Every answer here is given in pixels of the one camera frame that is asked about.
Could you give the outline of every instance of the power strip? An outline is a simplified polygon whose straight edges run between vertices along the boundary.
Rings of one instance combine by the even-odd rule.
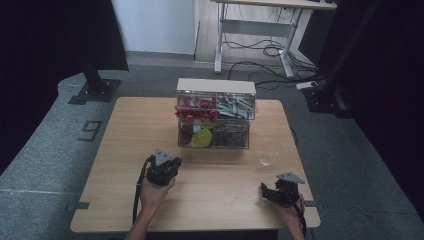
[[[316,83],[315,81],[312,81],[312,82],[296,84],[297,90],[302,90],[305,88],[312,88],[312,87],[318,87],[318,83]]]

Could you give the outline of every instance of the tripod base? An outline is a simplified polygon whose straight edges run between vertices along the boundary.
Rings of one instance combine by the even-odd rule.
[[[349,95],[346,91],[338,89],[329,102],[320,101],[318,88],[304,89],[303,95],[310,112],[333,113],[339,118],[352,118],[349,112]]]
[[[68,104],[73,105],[85,105],[87,101],[93,102],[110,102],[112,100],[113,94],[115,94],[116,89],[118,89],[120,80],[114,79],[104,79],[100,90],[92,90],[88,84],[84,84],[81,88],[81,91],[76,96],[72,96]]]

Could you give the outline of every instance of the desk leg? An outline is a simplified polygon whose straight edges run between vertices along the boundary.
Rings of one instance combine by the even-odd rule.
[[[293,42],[294,34],[296,33],[296,29],[297,29],[297,26],[299,24],[300,15],[302,15],[302,9],[297,8],[295,10],[295,13],[294,13],[293,21],[291,23],[292,26],[290,28],[289,35],[287,37],[287,43],[284,46],[284,49],[279,51],[281,62],[283,63],[284,71],[286,72],[286,75],[287,75],[288,78],[294,77],[293,71],[291,70],[291,67],[290,67],[290,61],[289,61],[288,54],[289,54],[289,51],[290,51],[291,43]]]
[[[224,13],[225,13],[225,3],[220,3],[221,13],[219,17],[218,23],[218,46],[216,46],[215,50],[215,74],[221,74],[221,64],[222,64],[222,25],[224,22]]]

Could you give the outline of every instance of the wooden table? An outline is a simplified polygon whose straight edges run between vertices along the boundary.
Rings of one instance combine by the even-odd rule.
[[[308,0],[211,0],[220,4],[219,26],[218,26],[218,45],[215,50],[215,67],[216,74],[221,73],[222,64],[222,35],[224,33],[259,35],[259,36],[275,36],[287,38],[287,42],[283,45],[284,49],[279,50],[280,59],[284,67],[284,71],[288,78],[293,78],[293,71],[290,67],[288,53],[290,46],[296,33],[300,16],[303,9],[316,10],[335,10],[337,5],[326,3],[324,0],[313,2]],[[289,24],[271,23],[271,22],[252,22],[245,20],[229,20],[226,19],[225,9],[228,4],[246,4],[256,6],[272,6],[294,8],[293,18]]]
[[[74,232],[128,231],[135,183],[146,158],[160,148],[183,159],[149,231],[248,230],[283,228],[259,185],[274,188],[276,175],[293,172],[307,182],[281,103],[257,100],[249,149],[180,148],[174,98],[118,99],[82,193],[88,209],[77,209]],[[278,143],[269,166],[259,162],[263,145]],[[313,200],[308,183],[299,185]],[[315,207],[306,208],[308,227],[317,227]]]

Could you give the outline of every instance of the gray carpet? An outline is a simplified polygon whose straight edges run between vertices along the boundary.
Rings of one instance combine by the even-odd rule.
[[[180,77],[226,79],[228,73],[214,75],[209,65],[153,65],[130,65],[129,72],[101,71],[103,78],[122,80],[110,103],[69,105],[84,84],[82,75],[59,84],[59,97],[51,110],[0,178],[0,239],[125,235],[76,234],[69,229],[116,99],[175,97]],[[236,71],[232,79],[246,80],[250,73]],[[263,73],[251,79],[273,80]],[[272,89],[277,84],[261,86]],[[297,148],[321,216],[321,225],[309,230],[307,239],[424,239],[418,214],[354,120],[309,112],[295,88],[258,88],[257,97],[280,100],[296,132]],[[82,131],[87,121],[101,122],[92,142],[81,140],[91,134]],[[285,231],[280,231],[279,239],[287,239]]]

